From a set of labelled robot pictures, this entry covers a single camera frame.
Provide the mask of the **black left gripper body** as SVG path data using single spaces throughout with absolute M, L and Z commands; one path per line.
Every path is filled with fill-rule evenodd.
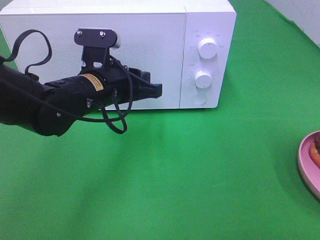
M 107 107 L 112 104 L 131 104 L 140 99 L 140 70 L 111 66 L 82 67 L 78 75 L 78 108 L 97 110 L 93 102 Z

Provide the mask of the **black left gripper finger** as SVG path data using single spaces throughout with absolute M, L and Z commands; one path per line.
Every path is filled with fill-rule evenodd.
M 157 99 L 162 96 L 163 85 L 140 81 L 134 86 L 134 100 Z
M 134 87 L 151 85 L 151 73 L 147 71 L 142 71 L 137 68 L 129 68 L 128 72 L 132 79 L 132 84 Z

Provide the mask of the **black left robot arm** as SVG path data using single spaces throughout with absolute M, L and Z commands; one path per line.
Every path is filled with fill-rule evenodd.
M 127 111 L 143 99 L 159 98 L 161 84 L 151 83 L 149 72 L 122 65 L 111 57 L 107 67 L 84 67 L 80 74 L 40 83 L 31 73 L 0 66 L 0 121 L 42 136 L 61 136 L 75 121 L 90 122 L 88 114 L 101 111 L 100 123 L 123 134 Z

